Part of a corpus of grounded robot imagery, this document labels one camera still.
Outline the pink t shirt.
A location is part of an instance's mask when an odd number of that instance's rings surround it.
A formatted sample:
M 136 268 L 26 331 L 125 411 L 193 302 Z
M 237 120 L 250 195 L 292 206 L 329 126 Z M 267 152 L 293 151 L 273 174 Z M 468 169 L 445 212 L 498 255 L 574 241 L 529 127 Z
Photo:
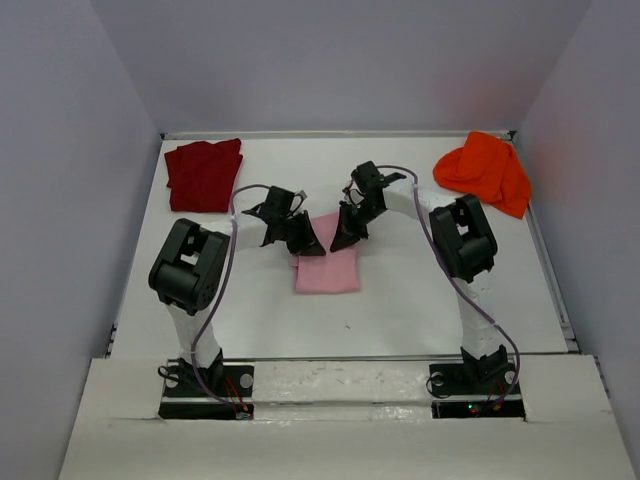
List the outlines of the pink t shirt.
M 324 256 L 295 256 L 294 291 L 304 295 L 349 294 L 360 290 L 357 253 L 354 247 L 331 252 L 338 213 L 316 217 L 311 221 L 314 232 L 326 251 Z

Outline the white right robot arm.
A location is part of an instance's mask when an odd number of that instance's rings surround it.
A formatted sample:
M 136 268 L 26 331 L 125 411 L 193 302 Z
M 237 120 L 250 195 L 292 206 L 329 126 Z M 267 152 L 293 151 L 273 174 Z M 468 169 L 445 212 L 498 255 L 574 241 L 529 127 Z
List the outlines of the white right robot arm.
M 404 167 L 368 161 L 357 166 L 343 189 L 332 252 L 369 237 L 368 225 L 387 211 L 417 220 L 436 261 L 456 291 L 462 325 L 461 352 L 475 361 L 489 358 L 501 347 L 496 321 L 489 313 L 489 272 L 498 245 L 480 200 L 438 194 L 422 188 Z

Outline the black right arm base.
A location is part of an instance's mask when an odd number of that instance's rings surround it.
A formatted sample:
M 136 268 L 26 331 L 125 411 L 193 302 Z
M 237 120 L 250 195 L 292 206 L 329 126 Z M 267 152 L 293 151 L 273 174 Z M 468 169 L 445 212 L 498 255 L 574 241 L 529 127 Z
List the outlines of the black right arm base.
M 476 359 L 464 349 L 459 362 L 429 366 L 425 388 L 432 397 L 432 416 L 444 419 L 526 417 L 520 386 L 514 382 L 515 365 L 501 345 Z

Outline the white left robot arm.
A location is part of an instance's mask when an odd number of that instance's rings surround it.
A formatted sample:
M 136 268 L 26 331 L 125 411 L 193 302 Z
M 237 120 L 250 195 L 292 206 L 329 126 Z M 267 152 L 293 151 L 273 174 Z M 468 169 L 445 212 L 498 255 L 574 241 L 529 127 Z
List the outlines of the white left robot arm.
M 149 287 L 173 319 L 179 360 L 188 368 L 211 369 L 223 361 L 211 323 L 238 251 L 282 242 L 293 256 L 326 254 L 302 208 L 306 193 L 262 188 L 264 200 L 244 211 L 231 208 L 227 220 L 176 220 L 151 267 Z

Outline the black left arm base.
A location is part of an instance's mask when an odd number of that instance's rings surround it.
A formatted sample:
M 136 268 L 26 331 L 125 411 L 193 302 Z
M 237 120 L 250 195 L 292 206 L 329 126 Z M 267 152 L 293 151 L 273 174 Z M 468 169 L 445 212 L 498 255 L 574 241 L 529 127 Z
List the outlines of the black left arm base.
M 227 362 L 219 354 L 209 368 L 199 367 L 197 371 L 183 358 L 169 359 L 157 368 L 163 382 L 158 410 L 162 419 L 253 419 L 253 364 Z

